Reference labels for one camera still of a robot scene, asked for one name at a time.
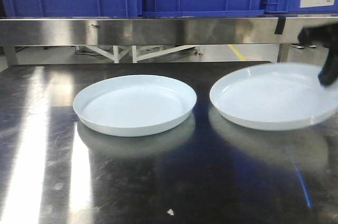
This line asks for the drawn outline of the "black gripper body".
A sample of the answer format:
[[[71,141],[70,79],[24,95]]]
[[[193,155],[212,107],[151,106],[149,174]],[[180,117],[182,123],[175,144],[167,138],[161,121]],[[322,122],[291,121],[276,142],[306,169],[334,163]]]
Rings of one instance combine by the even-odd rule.
[[[320,43],[326,48],[337,48],[337,23],[304,27],[297,38],[300,44]]]

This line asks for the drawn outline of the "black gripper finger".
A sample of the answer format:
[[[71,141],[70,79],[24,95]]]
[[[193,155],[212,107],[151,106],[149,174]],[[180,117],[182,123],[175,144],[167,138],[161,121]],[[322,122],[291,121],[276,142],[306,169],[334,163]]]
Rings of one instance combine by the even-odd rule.
[[[331,86],[337,81],[337,48],[328,49],[328,55],[318,79],[322,86]]]

